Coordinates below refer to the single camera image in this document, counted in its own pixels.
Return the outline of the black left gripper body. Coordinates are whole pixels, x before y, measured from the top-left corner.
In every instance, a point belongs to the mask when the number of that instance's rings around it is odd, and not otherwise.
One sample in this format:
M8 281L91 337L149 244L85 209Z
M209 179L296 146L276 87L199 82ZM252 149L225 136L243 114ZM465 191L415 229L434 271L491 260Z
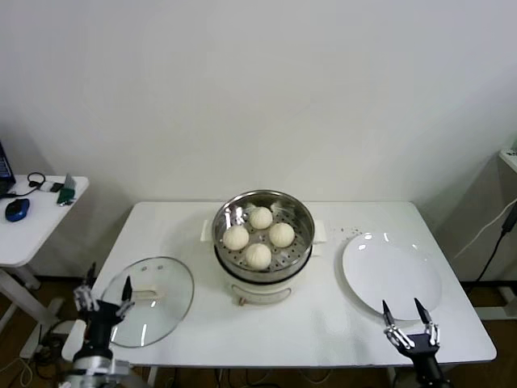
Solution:
M99 309L89 313L88 348L107 351L113 327L123 321L118 313L120 307L110 302L99 301Z

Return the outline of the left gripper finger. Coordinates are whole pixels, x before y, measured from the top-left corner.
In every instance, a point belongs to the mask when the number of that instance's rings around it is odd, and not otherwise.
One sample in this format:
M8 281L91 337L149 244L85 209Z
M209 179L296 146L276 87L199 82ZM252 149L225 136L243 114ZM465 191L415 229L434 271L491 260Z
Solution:
M97 299L91 293L95 282L95 269L96 264L92 264L82 283L74 289L74 303L77 311L99 311Z
M122 290L121 304L116 311L116 317L124 319L125 315L134 307L135 302L132 301L132 282L130 276L127 276Z

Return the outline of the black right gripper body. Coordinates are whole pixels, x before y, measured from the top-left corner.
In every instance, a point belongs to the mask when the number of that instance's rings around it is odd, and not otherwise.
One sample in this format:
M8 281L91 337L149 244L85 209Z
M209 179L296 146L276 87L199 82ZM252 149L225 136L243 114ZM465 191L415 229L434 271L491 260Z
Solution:
M409 335L408 338L414 345L404 342L397 350L411 360L419 386L444 387L444 374L435 358L439 346L430 344L428 334Z

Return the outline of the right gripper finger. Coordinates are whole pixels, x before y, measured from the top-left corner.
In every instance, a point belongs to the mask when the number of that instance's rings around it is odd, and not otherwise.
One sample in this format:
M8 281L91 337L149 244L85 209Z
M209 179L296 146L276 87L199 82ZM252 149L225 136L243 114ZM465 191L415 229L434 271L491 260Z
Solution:
M385 300L382 301L384 333L395 348L414 348L414 341L406 335L396 324L391 310Z
M440 343L440 331L439 326L434 323L431 318L429 311L423 306L423 304L415 297L414 303L416 305L419 317L425 326L425 333L429 335L429 343L431 346L439 346Z

